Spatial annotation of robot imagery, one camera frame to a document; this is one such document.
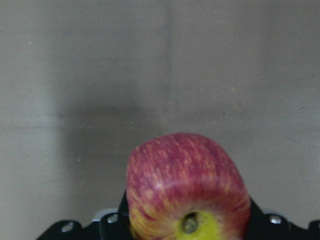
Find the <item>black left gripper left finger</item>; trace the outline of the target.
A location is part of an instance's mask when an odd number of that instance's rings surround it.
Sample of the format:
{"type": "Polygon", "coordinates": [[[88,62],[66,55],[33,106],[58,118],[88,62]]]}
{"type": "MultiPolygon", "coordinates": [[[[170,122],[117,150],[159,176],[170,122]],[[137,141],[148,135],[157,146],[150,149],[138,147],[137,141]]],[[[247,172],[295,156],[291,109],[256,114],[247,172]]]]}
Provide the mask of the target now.
{"type": "Polygon", "coordinates": [[[75,220],[61,220],[52,224],[39,237],[39,240],[131,240],[129,227],[129,207],[126,194],[118,209],[110,213],[102,210],[97,218],[83,227],[75,220]]]}

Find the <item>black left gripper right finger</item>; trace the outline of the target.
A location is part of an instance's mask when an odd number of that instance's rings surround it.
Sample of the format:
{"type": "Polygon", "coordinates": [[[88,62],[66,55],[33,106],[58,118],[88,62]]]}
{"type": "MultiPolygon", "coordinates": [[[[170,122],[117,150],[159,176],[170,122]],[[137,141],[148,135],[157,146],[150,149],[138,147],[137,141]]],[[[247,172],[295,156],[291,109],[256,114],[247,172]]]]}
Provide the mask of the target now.
{"type": "Polygon", "coordinates": [[[318,240],[320,221],[313,220],[302,228],[277,213],[264,213],[256,202],[250,200],[250,218],[245,233],[246,240],[318,240]]]}

